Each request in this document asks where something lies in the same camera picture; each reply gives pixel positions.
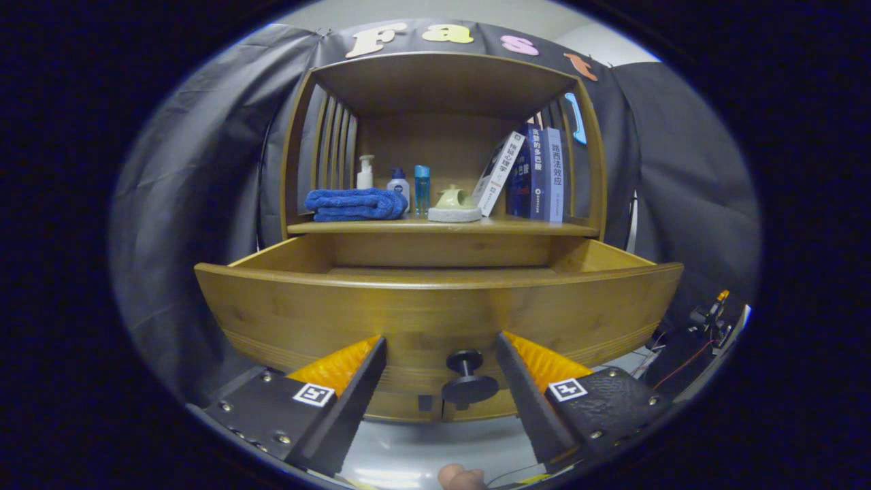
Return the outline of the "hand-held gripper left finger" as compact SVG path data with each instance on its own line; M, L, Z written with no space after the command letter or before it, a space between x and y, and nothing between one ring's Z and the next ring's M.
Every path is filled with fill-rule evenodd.
M215 391L209 404L188 404L196 421L279 472L342 471L388 360L376 335L337 350L298 372L260 363Z

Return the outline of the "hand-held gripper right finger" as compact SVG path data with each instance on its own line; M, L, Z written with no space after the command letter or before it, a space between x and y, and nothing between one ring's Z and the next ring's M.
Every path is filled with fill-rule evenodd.
M549 472L622 452L674 406L625 370L592 372L507 331L497 335L497 360L536 460Z

